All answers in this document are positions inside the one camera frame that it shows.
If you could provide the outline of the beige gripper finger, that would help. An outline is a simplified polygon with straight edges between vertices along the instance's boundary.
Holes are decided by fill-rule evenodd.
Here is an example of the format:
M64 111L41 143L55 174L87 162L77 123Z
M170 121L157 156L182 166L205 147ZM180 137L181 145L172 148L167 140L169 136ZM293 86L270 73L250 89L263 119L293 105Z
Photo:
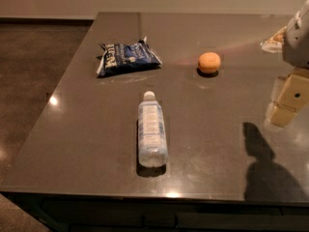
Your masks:
M266 121L284 128L309 102L309 70L294 69L287 76L278 76L271 93Z

